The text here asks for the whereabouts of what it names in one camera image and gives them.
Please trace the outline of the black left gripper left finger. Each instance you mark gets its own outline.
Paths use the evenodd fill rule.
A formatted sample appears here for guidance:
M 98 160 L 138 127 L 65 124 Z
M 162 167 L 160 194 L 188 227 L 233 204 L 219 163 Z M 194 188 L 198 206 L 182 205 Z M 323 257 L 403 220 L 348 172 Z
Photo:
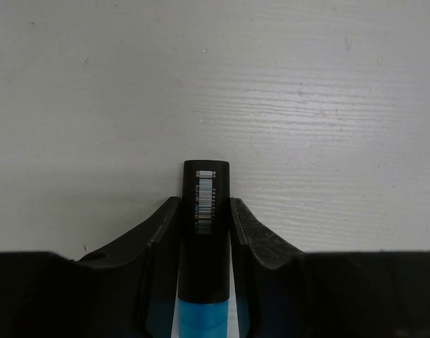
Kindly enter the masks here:
M 180 200 L 78 261 L 0 252 L 0 337 L 169 337 Z

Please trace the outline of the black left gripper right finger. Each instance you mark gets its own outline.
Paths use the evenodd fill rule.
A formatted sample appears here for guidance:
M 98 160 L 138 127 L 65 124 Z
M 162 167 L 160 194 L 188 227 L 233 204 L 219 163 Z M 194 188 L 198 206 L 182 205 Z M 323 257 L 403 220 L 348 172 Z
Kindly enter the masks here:
M 230 208 L 241 337 L 430 337 L 430 251 L 306 253 Z

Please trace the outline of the black marker blue cap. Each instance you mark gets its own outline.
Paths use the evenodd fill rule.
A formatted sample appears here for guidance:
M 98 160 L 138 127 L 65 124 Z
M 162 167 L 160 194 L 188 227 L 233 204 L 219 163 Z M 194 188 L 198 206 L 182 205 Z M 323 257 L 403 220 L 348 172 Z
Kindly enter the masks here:
M 184 162 L 177 292 L 180 337 L 227 336 L 229 198 L 228 162 Z

